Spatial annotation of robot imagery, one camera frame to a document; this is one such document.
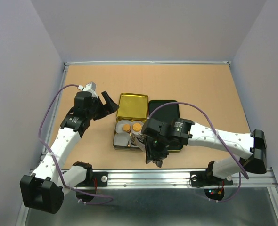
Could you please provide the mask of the orange shell cookie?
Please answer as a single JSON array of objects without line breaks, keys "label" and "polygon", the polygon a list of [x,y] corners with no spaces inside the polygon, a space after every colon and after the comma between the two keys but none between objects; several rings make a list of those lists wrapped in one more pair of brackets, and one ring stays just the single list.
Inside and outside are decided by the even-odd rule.
[{"label": "orange shell cookie", "polygon": [[131,126],[129,125],[129,124],[124,124],[123,126],[122,126],[122,130],[124,131],[124,132],[130,132],[130,130],[131,130]]}]

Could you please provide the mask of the metal tongs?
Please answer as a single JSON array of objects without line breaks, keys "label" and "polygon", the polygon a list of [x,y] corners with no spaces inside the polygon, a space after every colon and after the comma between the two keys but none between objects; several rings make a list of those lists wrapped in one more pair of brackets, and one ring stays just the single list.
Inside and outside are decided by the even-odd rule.
[{"label": "metal tongs", "polygon": [[131,147],[138,147],[143,152],[145,151],[144,138],[141,133],[138,134],[132,133],[130,136],[129,145]]}]

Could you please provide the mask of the gold tin lid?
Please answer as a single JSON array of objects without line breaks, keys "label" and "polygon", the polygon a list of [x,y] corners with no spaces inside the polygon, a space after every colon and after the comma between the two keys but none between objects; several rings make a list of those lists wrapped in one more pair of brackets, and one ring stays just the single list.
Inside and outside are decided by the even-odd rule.
[{"label": "gold tin lid", "polygon": [[148,95],[121,93],[117,117],[145,119],[148,115]]}]

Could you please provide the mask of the round tan biscuit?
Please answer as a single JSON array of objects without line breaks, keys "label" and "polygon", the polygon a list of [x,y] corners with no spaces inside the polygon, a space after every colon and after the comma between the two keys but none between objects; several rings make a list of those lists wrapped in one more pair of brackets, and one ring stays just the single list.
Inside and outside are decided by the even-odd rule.
[{"label": "round tan biscuit", "polygon": [[140,132],[142,128],[142,125],[140,123],[134,123],[132,126],[133,131]]}]

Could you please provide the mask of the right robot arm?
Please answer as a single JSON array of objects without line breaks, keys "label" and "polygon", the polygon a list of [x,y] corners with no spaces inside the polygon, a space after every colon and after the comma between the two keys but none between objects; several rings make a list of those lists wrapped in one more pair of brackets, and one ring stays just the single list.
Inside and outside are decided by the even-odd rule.
[{"label": "right robot arm", "polygon": [[193,186],[221,185],[233,174],[267,172],[267,144],[262,130],[232,133],[214,130],[191,120],[177,118],[171,123],[149,118],[142,127],[146,163],[161,167],[170,146],[188,145],[227,151],[230,157],[211,161],[205,170],[192,175]]}]

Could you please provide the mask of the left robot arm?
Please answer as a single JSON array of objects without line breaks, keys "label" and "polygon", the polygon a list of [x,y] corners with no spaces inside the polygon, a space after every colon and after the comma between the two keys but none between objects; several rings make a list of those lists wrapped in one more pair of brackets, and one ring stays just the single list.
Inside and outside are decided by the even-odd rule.
[{"label": "left robot arm", "polygon": [[101,94],[105,103],[93,91],[77,92],[74,106],[60,124],[54,143],[52,146],[43,143],[48,154],[31,175],[24,175],[20,180],[24,206],[55,214],[61,208],[64,197],[76,185],[96,183],[89,163],[77,161],[66,173],[62,173],[61,168],[90,126],[90,121],[102,119],[118,110],[118,104],[106,91]]}]

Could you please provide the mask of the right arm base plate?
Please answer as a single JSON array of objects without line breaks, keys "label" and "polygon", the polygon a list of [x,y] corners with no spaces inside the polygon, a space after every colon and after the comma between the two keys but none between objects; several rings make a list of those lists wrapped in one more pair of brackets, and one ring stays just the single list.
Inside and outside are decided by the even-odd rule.
[{"label": "right arm base plate", "polygon": [[233,185],[233,180],[220,179],[214,176],[207,176],[205,170],[192,171],[190,173],[191,185],[194,187]]}]

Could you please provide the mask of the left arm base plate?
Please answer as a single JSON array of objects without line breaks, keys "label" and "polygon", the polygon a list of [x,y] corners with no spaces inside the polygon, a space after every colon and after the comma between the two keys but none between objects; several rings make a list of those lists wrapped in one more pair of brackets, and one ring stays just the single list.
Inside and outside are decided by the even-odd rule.
[{"label": "left arm base plate", "polygon": [[75,187],[107,187],[108,172],[107,171],[94,171],[90,181],[85,180],[78,183]]}]

